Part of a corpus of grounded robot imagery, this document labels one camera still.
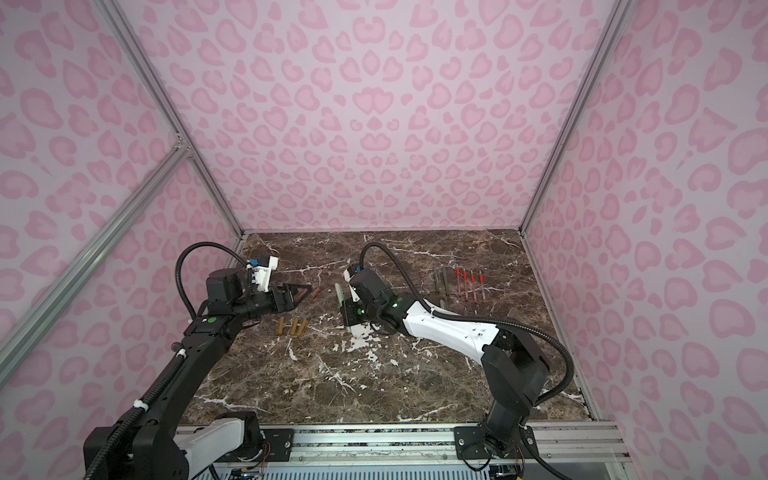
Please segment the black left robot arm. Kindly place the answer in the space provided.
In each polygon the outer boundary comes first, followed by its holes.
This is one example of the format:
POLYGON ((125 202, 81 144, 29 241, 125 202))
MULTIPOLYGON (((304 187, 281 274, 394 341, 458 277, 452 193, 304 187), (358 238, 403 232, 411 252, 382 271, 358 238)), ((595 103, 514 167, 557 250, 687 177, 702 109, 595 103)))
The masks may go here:
POLYGON ((110 427, 97 427, 83 446, 86 479, 187 479, 195 475, 174 441, 188 404, 244 325, 297 308, 309 284, 283 283, 263 292, 243 273, 220 269, 206 279, 202 302, 174 354, 148 390, 110 427))

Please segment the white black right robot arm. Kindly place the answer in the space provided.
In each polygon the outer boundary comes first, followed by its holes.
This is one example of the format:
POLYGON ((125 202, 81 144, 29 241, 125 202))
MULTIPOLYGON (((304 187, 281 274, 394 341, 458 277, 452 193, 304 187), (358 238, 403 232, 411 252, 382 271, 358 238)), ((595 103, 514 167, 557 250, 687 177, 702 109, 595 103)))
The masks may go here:
POLYGON ((519 426, 532 414, 550 374, 549 361, 532 334, 440 318, 445 310, 423 306, 411 293, 395 292, 370 269, 351 266, 344 279, 351 294, 341 302, 346 326, 367 323, 382 334, 430 340, 482 366, 493 402, 480 424, 479 438, 468 440, 458 455, 469 460, 521 453, 519 426))

